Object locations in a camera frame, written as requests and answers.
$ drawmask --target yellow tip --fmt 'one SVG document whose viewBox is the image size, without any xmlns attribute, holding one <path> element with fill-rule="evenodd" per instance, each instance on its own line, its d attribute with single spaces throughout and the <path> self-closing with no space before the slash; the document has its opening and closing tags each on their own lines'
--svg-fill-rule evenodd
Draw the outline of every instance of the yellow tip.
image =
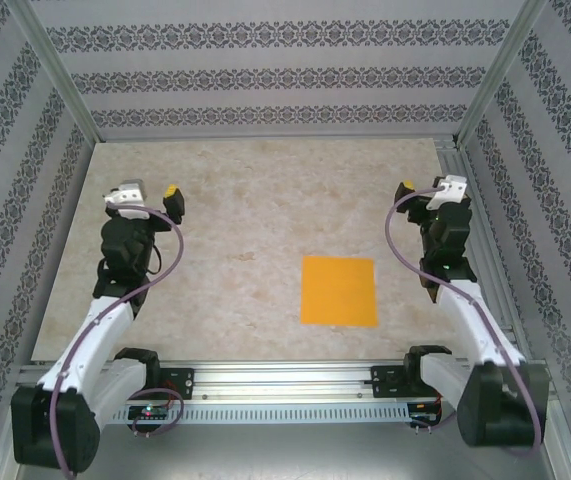
<svg viewBox="0 0 571 480">
<path fill-rule="evenodd" d="M 167 187 L 167 191 L 165 192 L 165 198 L 174 195 L 176 193 L 176 190 L 178 190 L 178 187 L 172 183 L 169 187 Z"/>
</svg>

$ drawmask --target yellow square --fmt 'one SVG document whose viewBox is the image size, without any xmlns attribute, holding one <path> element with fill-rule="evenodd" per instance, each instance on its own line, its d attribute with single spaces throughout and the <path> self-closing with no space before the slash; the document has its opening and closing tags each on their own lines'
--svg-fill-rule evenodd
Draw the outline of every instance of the yellow square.
<svg viewBox="0 0 571 480">
<path fill-rule="evenodd" d="M 301 323 L 376 327 L 374 260 L 303 257 Z"/>
</svg>

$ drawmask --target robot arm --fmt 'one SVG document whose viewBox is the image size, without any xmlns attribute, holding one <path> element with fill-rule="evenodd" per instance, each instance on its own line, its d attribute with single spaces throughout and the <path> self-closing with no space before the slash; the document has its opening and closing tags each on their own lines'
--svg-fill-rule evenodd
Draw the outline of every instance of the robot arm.
<svg viewBox="0 0 571 480">
<path fill-rule="evenodd" d="M 421 272 L 457 290 L 421 277 L 421 284 L 432 301 L 452 320 L 471 368 L 464 368 L 451 354 L 428 353 L 430 348 L 413 348 L 406 362 L 417 364 L 418 368 L 412 370 L 419 377 L 415 381 L 434 388 L 457 411 L 459 430 L 468 445 L 531 445 L 535 437 L 532 415 L 523 392 L 507 368 L 505 357 L 527 386 L 541 435 L 549 393 L 547 371 L 543 365 L 528 364 L 503 335 L 464 257 L 471 219 L 470 199 L 465 196 L 466 179 L 449 175 L 437 178 L 434 187 L 441 187 L 434 197 L 411 198 L 397 211 L 407 212 L 408 221 L 420 226 Z M 411 193 L 414 193 L 412 186 L 402 183 L 396 192 L 396 201 Z M 461 293 L 475 301 L 487 322 Z"/>
<path fill-rule="evenodd" d="M 124 182 L 105 197 L 107 204 L 144 207 L 142 181 Z M 170 187 L 163 204 L 176 224 L 185 213 L 184 200 L 176 187 Z M 124 349 L 107 370 L 110 351 L 134 322 L 149 284 L 147 277 L 155 234 L 170 226 L 155 215 L 130 209 L 106 209 L 111 217 L 101 230 L 98 280 L 83 324 L 54 366 L 35 386 L 21 386 L 11 401 L 14 456 L 21 464 L 58 468 L 50 432 L 49 408 L 55 385 L 62 377 L 56 403 L 60 446 L 69 469 L 83 472 L 98 450 L 101 431 L 120 406 L 144 387 L 158 387 L 160 362 L 155 352 Z M 100 322 L 99 315 L 118 304 Z M 72 354 L 69 367 L 65 360 Z"/>
</svg>

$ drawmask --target metal corner post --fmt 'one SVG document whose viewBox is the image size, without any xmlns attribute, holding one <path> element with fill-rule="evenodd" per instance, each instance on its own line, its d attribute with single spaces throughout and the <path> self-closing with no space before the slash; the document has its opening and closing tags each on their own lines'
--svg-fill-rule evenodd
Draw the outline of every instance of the metal corner post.
<svg viewBox="0 0 571 480">
<path fill-rule="evenodd" d="M 487 70 L 471 105 L 465 112 L 461 126 L 455 136 L 458 146 L 467 145 L 470 137 L 474 134 L 474 129 L 483 117 L 487 105 L 492 100 L 514 58 L 516 58 L 520 46 L 532 29 L 545 3 L 545 0 L 525 0 L 523 3 L 514 22 L 512 22 L 511 28 L 507 32 L 505 41 L 500 46 L 494 61 Z"/>
<path fill-rule="evenodd" d="M 87 141 L 92 147 L 103 142 L 90 111 L 56 52 L 45 27 L 34 12 L 30 0 L 6 0 L 6 3 Z"/>
</svg>

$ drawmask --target patterned wallpaper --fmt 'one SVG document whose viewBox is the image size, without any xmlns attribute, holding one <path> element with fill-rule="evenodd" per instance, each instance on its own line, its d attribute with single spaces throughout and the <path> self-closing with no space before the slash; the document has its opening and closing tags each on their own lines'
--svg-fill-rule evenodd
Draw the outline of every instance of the patterned wallpaper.
<svg viewBox="0 0 571 480">
<path fill-rule="evenodd" d="M 102 135 L 453 134 L 522 0 L 39 0 Z"/>
<path fill-rule="evenodd" d="M 519 314 L 571 428 L 571 1 L 549 1 L 468 156 Z"/>
<path fill-rule="evenodd" d="M 90 155 L 0 1 L 0 418 L 30 358 Z"/>
</svg>

